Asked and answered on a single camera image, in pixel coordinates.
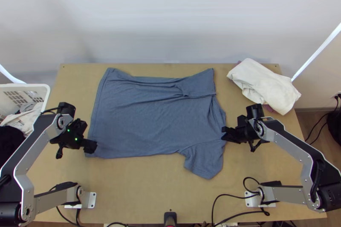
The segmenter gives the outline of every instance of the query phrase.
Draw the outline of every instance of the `t-shirt sleeve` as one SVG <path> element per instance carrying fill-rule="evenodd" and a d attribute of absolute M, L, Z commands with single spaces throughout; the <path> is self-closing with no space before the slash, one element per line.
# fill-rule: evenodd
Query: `t-shirt sleeve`
<path fill-rule="evenodd" d="M 211 179 L 223 167 L 225 141 L 213 141 L 193 145 L 180 152 L 186 157 L 184 167 L 192 173 Z"/>

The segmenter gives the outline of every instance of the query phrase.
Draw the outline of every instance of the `white pole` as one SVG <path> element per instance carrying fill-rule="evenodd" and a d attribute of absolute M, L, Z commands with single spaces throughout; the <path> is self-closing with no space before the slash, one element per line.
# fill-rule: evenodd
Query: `white pole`
<path fill-rule="evenodd" d="M 324 50 L 325 47 L 341 32 L 341 23 L 334 29 L 328 38 L 321 44 L 321 46 L 314 52 L 314 54 L 301 66 L 301 68 L 294 74 L 291 81 L 297 78 L 303 70 Z"/>
<path fill-rule="evenodd" d="M 11 75 L 1 64 L 0 64 L 0 72 L 2 72 L 2 74 L 6 76 L 13 83 L 25 83 L 26 84 L 26 82 L 19 80 L 13 75 Z"/>

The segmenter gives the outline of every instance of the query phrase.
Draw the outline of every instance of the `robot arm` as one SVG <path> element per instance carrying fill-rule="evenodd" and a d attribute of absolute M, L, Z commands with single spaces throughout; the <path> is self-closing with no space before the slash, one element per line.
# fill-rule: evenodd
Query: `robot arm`
<path fill-rule="evenodd" d="M 83 142 L 89 145 L 85 146 L 85 151 L 95 151 L 96 142 L 83 139 L 86 123 L 79 119 L 73 122 L 75 107 L 67 103 L 61 105 L 63 107 L 59 107 L 57 114 L 37 118 L 32 134 L 0 169 L 0 226 L 26 226 L 37 214 L 58 205 L 73 208 L 95 206 L 96 193 L 87 193 L 73 182 L 58 184 L 53 191 L 35 195 L 34 185 L 26 175 L 49 141 L 59 144 L 57 158 L 61 157 L 63 147 L 79 149 L 84 146 Z M 64 139 L 66 132 L 72 139 Z"/>
<path fill-rule="evenodd" d="M 302 163 L 301 186 L 282 185 L 280 181 L 261 183 L 260 196 L 246 201 L 248 207 L 273 206 L 285 201 L 304 204 L 316 212 L 341 208 L 341 173 L 324 155 L 301 139 L 287 132 L 284 125 L 264 117 L 260 104 L 248 106 L 247 116 L 238 117 L 236 128 L 223 127 L 222 139 L 235 143 L 248 142 L 254 152 L 261 144 L 274 142 Z M 260 139 L 256 146 L 254 140 Z"/>

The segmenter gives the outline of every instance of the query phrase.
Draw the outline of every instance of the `cable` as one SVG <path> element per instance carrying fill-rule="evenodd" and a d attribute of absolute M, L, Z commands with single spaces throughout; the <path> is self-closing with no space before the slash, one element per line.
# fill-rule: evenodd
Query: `cable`
<path fill-rule="evenodd" d="M 109 227 L 109 226 L 111 226 L 111 225 L 114 225 L 114 224 L 119 224 L 119 225 L 122 225 L 122 226 L 124 226 L 124 227 L 128 227 L 128 225 L 123 224 L 123 223 L 120 223 L 120 222 L 113 222 L 113 223 L 107 225 L 107 227 Z"/>
<path fill-rule="evenodd" d="M 215 206 L 216 201 L 217 201 L 217 199 L 218 199 L 219 197 L 221 197 L 221 196 L 230 196 L 230 197 L 233 197 L 233 198 L 246 199 L 246 198 L 252 198 L 252 197 L 255 197 L 255 196 L 259 196 L 259 195 L 260 195 L 259 192 L 251 191 L 251 190 L 249 190 L 249 189 L 246 187 L 245 181 L 248 180 L 248 179 L 254 180 L 258 185 L 259 185 L 260 183 L 259 183 L 256 179 L 254 179 L 253 177 L 250 177 L 250 176 L 247 176 L 247 177 L 245 177 L 245 178 L 243 179 L 243 186 L 244 186 L 244 188 L 245 188 L 248 192 L 253 193 L 253 195 L 248 196 L 248 197 L 239 197 L 239 196 L 235 196 L 235 195 L 231 195 L 231 194 L 220 194 L 220 195 L 218 195 L 218 196 L 215 198 L 215 200 L 214 200 L 214 202 L 213 202 L 213 205 L 212 205 L 212 212 L 211 212 L 212 227 L 215 227 L 215 226 L 217 226 L 217 225 L 219 225 L 219 224 L 222 224 L 222 223 L 224 223 L 224 222 L 226 222 L 226 221 L 228 221 L 228 220 L 231 220 L 232 218 L 235 218 L 235 217 L 237 217 L 237 216 L 242 216 L 242 215 L 247 215 L 247 214 L 255 214 L 255 213 L 263 213 L 263 214 L 266 215 L 266 216 L 269 216 L 269 215 L 270 215 L 269 212 L 265 211 L 265 210 L 261 207 L 261 208 L 260 208 L 260 211 L 247 211 L 247 212 L 239 213 L 239 214 L 236 214 L 236 215 L 234 215 L 234 216 L 230 216 L 230 217 L 228 217 L 228 218 L 226 218 L 226 219 L 220 221 L 220 222 L 217 223 L 217 224 L 214 224 L 214 221 L 213 221 L 214 206 Z"/>
<path fill-rule="evenodd" d="M 246 198 L 252 198 L 252 197 L 255 197 L 255 196 L 258 196 L 259 194 L 254 194 L 254 195 L 251 195 L 251 196 L 248 196 L 248 197 L 239 197 L 239 196 L 235 196 L 235 195 L 231 195 L 231 194 L 220 194 L 218 195 L 214 202 L 213 202 L 213 205 L 212 205 L 212 212 L 211 212 L 211 222 L 212 222 L 212 226 L 215 226 L 214 225 L 214 221 L 213 221 L 213 213 L 214 213 L 214 206 L 216 204 L 216 201 L 218 198 L 222 197 L 222 196 L 230 196 L 230 197 L 233 197 L 233 198 L 240 198 L 240 199 L 246 199 Z"/>
<path fill-rule="evenodd" d="M 312 145 L 313 143 L 315 143 L 315 141 L 316 141 L 316 140 L 318 139 L 318 137 L 320 136 L 321 131 L 322 131 L 322 129 L 324 128 L 325 125 L 327 125 L 327 122 L 326 122 L 325 124 L 323 124 L 323 126 L 320 128 L 320 131 L 318 132 L 317 137 L 315 138 L 315 140 L 314 140 L 313 142 L 310 143 L 310 145 Z"/>
<path fill-rule="evenodd" d="M 293 227 L 297 227 L 296 224 L 294 224 L 293 221 L 290 220 L 290 222 L 291 222 L 291 224 L 293 225 Z"/>
<path fill-rule="evenodd" d="M 76 196 L 77 196 L 78 201 L 80 201 L 80 200 L 79 200 L 79 197 L 78 197 L 78 189 L 79 189 L 79 187 L 77 188 L 77 192 L 76 192 Z M 56 188 L 56 185 L 55 185 L 54 187 L 52 187 L 49 191 L 52 191 L 52 190 L 55 189 L 55 188 Z M 57 209 L 58 213 L 60 214 L 60 216 L 61 216 L 65 221 L 67 221 L 68 223 L 70 223 L 70 224 L 72 224 L 72 225 L 74 225 L 74 226 L 77 226 L 77 227 L 85 227 L 85 226 L 82 226 L 82 225 L 79 224 L 78 218 L 79 218 L 80 209 L 79 209 L 79 210 L 77 209 L 77 213 L 76 213 L 76 223 L 74 223 L 74 222 L 70 221 L 68 218 L 66 218 L 66 217 L 61 213 L 61 211 L 59 210 L 58 207 L 56 207 L 56 209 Z M 120 224 L 120 225 L 122 225 L 122 226 L 124 226 L 124 227 L 133 227 L 133 226 L 128 226 L 128 225 L 123 224 L 123 223 L 120 223 L 120 222 L 113 222 L 113 223 L 109 224 L 108 226 L 114 225 L 114 224 Z"/>
<path fill-rule="evenodd" d="M 47 109 L 45 111 L 43 111 L 41 114 L 44 114 L 44 113 L 47 113 L 47 112 L 51 112 L 51 113 L 54 113 L 56 114 L 55 112 L 53 112 L 53 110 L 58 110 L 58 109 L 61 109 L 62 107 L 54 107 L 54 108 L 51 108 L 51 109 Z"/>
<path fill-rule="evenodd" d="M 258 194 L 258 195 L 259 195 L 259 192 L 253 192 L 253 191 L 249 190 L 249 189 L 246 187 L 245 181 L 248 180 L 248 179 L 252 179 L 252 180 L 256 181 L 256 183 L 257 183 L 258 185 L 260 185 L 260 183 L 259 183 L 256 179 L 254 179 L 253 177 L 247 176 L 247 177 L 245 177 L 245 178 L 243 179 L 243 186 L 244 186 L 245 190 L 247 190 L 249 193 L 254 193 L 254 194 Z"/>
<path fill-rule="evenodd" d="M 228 220 L 231 220 L 232 218 L 235 218 L 235 217 L 237 217 L 237 216 L 243 216 L 243 215 L 248 215 L 248 214 L 256 214 L 256 213 L 263 213 L 263 214 L 266 215 L 266 216 L 269 216 L 269 215 L 270 215 L 270 213 L 267 212 L 267 211 L 265 211 L 262 207 L 261 207 L 260 209 L 261 209 L 260 211 L 248 211 L 248 212 L 243 212 L 243 213 L 236 214 L 236 215 L 234 215 L 234 216 L 230 216 L 230 217 L 228 217 L 228 218 L 226 218 L 226 219 L 224 219 L 224 220 L 220 221 L 219 223 L 214 224 L 214 225 L 212 225 L 212 226 L 215 227 L 215 226 L 217 226 L 217 225 L 219 225 L 219 224 L 222 224 L 222 223 L 224 223 L 224 222 L 227 222 Z"/>
<path fill-rule="evenodd" d="M 335 112 L 336 109 L 338 108 L 338 96 L 335 96 L 334 98 L 336 99 L 337 103 L 336 103 L 336 107 L 335 107 L 335 109 L 333 110 L 333 112 Z M 312 129 L 310 130 L 309 135 L 308 135 L 308 137 L 305 139 L 305 141 L 307 141 L 307 140 L 310 138 L 310 136 L 311 136 L 311 134 L 312 134 L 314 128 L 317 126 L 317 124 L 319 124 L 320 121 L 323 119 L 323 117 L 326 116 L 326 115 L 328 115 L 329 113 L 330 113 L 330 112 L 328 112 L 328 113 L 322 115 L 322 117 L 318 120 L 318 122 L 315 123 L 315 125 L 314 125 L 314 126 L 312 127 Z"/>

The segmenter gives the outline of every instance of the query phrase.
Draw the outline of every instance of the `wooden floor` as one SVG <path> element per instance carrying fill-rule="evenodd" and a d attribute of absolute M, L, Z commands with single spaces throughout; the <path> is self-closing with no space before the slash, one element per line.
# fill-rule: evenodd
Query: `wooden floor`
<path fill-rule="evenodd" d="M 297 117 L 300 122 L 302 133 L 306 138 L 312 126 L 319 120 L 319 118 L 326 112 L 297 112 Z M 309 141 L 313 141 L 318 134 L 320 127 L 325 123 L 324 119 L 317 125 L 312 133 Z M 313 146 L 320 150 L 326 159 L 334 164 L 338 169 L 341 169 L 341 146 L 339 146 L 330 135 L 327 126 L 322 130 L 319 139 L 313 144 Z M 341 226 L 341 209 L 334 210 L 327 213 L 328 218 L 314 219 L 314 220 L 299 220 L 293 222 L 297 227 L 339 227 Z M 103 227 L 102 224 L 83 224 L 87 227 Z M 43 223 L 33 222 L 30 227 L 71 227 L 71 224 L 62 223 Z"/>

